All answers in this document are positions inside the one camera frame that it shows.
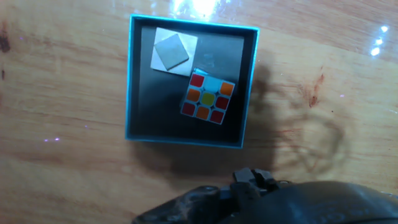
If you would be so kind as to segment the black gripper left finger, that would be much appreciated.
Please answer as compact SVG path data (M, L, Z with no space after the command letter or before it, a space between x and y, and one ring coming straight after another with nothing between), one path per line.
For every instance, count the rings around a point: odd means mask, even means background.
M238 204L250 204L260 197L255 175L249 168L233 173L234 182L220 190L221 200L233 200Z

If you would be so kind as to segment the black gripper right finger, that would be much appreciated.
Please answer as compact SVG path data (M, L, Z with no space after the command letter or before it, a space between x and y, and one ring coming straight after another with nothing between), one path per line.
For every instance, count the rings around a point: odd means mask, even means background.
M273 178L270 172L260 169L254 170L257 186L267 192L272 192L279 189L278 182Z

